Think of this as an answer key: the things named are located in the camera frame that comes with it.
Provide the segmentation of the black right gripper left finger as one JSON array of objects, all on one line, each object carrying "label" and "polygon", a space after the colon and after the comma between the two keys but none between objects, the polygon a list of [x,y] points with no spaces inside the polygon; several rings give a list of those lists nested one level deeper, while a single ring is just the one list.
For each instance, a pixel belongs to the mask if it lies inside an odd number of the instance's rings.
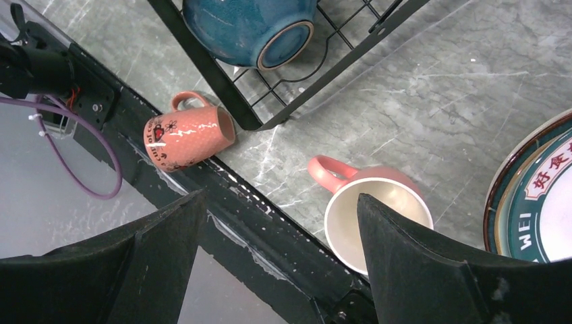
[{"label": "black right gripper left finger", "polygon": [[189,193],[42,256],[1,260],[2,323],[176,323],[206,221]]}]

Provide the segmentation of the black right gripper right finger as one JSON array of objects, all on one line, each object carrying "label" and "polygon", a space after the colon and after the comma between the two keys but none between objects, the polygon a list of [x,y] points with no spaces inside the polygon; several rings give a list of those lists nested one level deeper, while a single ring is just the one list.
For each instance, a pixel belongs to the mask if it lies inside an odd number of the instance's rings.
[{"label": "black right gripper right finger", "polygon": [[357,219],[380,323],[570,323],[571,261],[492,254],[416,223],[369,194]]}]

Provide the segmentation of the small pink mug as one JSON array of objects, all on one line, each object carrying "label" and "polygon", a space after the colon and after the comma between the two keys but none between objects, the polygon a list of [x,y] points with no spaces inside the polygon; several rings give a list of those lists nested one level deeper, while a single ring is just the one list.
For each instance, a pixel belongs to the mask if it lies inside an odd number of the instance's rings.
[{"label": "small pink mug", "polygon": [[201,94],[180,92],[171,99],[171,109],[149,119],[142,135],[147,155],[162,171],[195,165],[235,143],[232,116]]}]

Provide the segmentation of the black wire dish rack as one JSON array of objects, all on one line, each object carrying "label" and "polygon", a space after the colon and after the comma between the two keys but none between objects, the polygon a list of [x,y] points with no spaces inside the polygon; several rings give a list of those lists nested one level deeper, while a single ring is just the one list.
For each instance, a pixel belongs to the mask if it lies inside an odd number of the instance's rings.
[{"label": "black wire dish rack", "polygon": [[151,7],[240,128],[254,132],[288,120],[424,6],[423,1],[316,1],[307,47],[289,63],[264,71],[214,58],[186,26],[183,2],[152,1]]}]

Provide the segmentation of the dark blue tan bowl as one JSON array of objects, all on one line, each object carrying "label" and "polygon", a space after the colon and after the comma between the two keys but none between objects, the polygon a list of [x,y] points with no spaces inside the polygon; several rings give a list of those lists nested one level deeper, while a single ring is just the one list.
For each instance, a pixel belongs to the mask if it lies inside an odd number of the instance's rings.
[{"label": "dark blue tan bowl", "polygon": [[189,0],[186,26],[216,59],[274,70],[296,58],[314,33],[315,0]]}]

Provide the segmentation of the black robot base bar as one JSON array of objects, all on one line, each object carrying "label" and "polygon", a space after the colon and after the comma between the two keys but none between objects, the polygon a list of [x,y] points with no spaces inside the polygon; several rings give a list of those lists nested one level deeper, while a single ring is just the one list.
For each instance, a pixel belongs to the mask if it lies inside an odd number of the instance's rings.
[{"label": "black robot base bar", "polygon": [[49,23],[24,27],[32,46],[70,58],[82,73],[75,110],[102,131],[124,178],[163,207],[206,193],[201,247],[288,323],[375,323],[369,283],[220,159],[164,176],[146,159],[142,131],[157,110]]}]

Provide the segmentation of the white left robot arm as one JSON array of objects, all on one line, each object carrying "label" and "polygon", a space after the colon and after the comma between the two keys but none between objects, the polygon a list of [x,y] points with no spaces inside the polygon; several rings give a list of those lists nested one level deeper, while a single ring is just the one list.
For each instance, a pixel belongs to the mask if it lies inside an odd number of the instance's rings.
[{"label": "white left robot arm", "polygon": [[73,63],[30,35],[20,4],[11,3],[9,8],[18,35],[13,40],[1,36],[1,93],[14,99],[28,95],[69,96],[75,90]]}]

